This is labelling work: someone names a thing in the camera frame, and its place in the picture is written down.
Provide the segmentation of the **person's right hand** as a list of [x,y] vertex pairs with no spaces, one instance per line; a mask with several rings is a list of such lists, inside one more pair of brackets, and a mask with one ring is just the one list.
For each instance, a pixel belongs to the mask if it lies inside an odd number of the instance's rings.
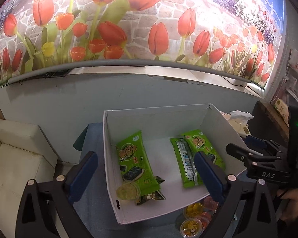
[[278,190],[277,196],[283,200],[288,200],[287,207],[284,209],[281,220],[293,222],[298,218],[298,189],[283,191]]

